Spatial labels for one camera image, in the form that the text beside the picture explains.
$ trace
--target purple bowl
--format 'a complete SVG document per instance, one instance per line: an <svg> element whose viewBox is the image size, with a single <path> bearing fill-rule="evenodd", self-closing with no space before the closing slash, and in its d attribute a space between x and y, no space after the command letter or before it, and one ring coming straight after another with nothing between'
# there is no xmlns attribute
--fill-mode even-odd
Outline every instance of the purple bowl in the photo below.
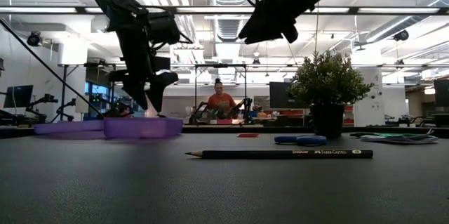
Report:
<svg viewBox="0 0 449 224"><path fill-rule="evenodd" d="M172 118L107 118L106 138L169 138L182 133L182 120Z"/></svg>
<svg viewBox="0 0 449 224"><path fill-rule="evenodd" d="M60 121L58 123L34 125L34 132L39 135L50 133L71 133L71 132L101 131L101 130L103 130L103 120Z"/></svg>

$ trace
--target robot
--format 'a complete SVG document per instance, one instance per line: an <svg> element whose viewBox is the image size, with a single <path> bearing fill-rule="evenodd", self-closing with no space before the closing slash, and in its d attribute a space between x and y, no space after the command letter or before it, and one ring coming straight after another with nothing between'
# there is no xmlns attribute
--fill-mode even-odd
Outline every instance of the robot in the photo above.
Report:
<svg viewBox="0 0 449 224"><path fill-rule="evenodd" d="M147 99L160 113L164 89L178 80L170 69L168 58L156 57L156 51L165 44L176 44L183 36L173 15L161 8L150 13L136 0L95 0L109 18L108 32L116 32L127 70L112 72L111 81L122 81L123 90L140 107L147 109ZM239 34L246 44L279 39L283 36L292 43L297 39L295 19L307 10L314 10L320 0L261 0L252 3L255 10ZM146 82L150 89L144 91Z"/></svg>

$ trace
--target pencil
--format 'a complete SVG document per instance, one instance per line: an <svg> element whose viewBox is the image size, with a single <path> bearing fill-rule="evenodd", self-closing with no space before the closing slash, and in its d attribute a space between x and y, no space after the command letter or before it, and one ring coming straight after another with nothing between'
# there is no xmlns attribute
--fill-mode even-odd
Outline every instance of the pencil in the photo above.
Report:
<svg viewBox="0 0 449 224"><path fill-rule="evenodd" d="M357 159L372 150L202 150L185 153L203 159Z"/></svg>

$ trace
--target desk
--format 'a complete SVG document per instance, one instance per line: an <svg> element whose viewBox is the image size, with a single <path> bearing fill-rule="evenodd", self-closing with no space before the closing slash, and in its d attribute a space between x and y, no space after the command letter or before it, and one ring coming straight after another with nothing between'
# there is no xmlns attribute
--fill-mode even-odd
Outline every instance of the desk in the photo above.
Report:
<svg viewBox="0 0 449 224"><path fill-rule="evenodd" d="M0 140L0 223L449 223L449 140L330 142L373 159L200 160L204 149L291 149L272 134L140 144Z"/></svg>

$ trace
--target woman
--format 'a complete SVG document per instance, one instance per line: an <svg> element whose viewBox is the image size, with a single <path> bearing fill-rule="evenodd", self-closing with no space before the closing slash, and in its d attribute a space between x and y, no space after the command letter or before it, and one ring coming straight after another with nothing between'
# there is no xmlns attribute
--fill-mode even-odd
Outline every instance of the woman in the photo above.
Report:
<svg viewBox="0 0 449 224"><path fill-rule="evenodd" d="M223 114L227 114L233 107L236 106L234 99L227 93L223 93L223 84L220 79L215 80L215 94L209 97L208 107L210 109L217 109Z"/></svg>

